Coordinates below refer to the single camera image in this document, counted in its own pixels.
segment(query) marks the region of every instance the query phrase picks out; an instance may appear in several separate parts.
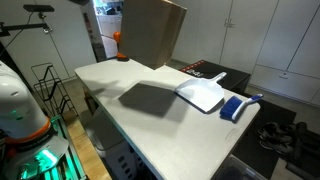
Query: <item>wooden floor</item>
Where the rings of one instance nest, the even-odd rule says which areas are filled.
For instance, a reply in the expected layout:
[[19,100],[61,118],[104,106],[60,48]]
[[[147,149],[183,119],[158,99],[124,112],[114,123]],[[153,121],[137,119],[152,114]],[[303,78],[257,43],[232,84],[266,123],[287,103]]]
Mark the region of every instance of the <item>wooden floor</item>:
[[85,133],[79,118],[65,118],[66,125],[82,167],[91,180],[111,180],[108,171]]

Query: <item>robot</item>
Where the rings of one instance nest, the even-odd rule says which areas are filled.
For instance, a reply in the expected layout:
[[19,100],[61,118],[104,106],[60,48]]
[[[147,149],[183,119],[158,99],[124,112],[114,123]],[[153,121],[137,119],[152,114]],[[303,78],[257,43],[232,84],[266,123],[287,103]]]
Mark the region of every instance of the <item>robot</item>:
[[7,179],[32,179],[50,170],[69,146],[66,139],[57,136],[20,77],[1,61],[0,129],[6,134]]

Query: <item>table drawer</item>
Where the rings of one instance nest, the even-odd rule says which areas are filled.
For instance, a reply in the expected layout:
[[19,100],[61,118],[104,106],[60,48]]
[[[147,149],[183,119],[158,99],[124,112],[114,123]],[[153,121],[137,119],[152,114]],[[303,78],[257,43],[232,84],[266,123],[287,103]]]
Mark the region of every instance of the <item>table drawer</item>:
[[311,102],[320,87],[318,79],[258,65],[250,83],[307,102]]

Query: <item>cardboard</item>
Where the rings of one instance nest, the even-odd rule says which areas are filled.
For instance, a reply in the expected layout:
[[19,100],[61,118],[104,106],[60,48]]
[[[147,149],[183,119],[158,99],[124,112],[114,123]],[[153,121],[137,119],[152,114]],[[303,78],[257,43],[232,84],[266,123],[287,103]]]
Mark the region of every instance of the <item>cardboard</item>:
[[124,2],[119,52],[157,69],[170,61],[186,8],[166,0]]

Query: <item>orange object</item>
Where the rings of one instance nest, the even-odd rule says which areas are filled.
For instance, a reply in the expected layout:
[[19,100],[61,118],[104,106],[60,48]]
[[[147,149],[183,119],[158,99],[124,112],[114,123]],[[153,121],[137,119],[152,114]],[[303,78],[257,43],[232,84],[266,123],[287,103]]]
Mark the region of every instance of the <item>orange object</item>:
[[113,38],[117,42],[117,48],[118,48],[117,59],[118,61],[129,61],[129,58],[127,56],[119,53],[120,35],[121,35],[120,32],[113,33]]
[[7,138],[6,143],[8,143],[8,144],[24,143],[24,142],[28,142],[38,136],[41,136],[42,134],[44,134],[45,132],[47,132],[49,130],[50,125],[51,125],[50,119],[48,117],[46,117],[46,118],[47,118],[47,123],[42,128],[40,128],[38,131],[31,134],[30,136],[25,137],[25,138],[21,138],[21,139]]

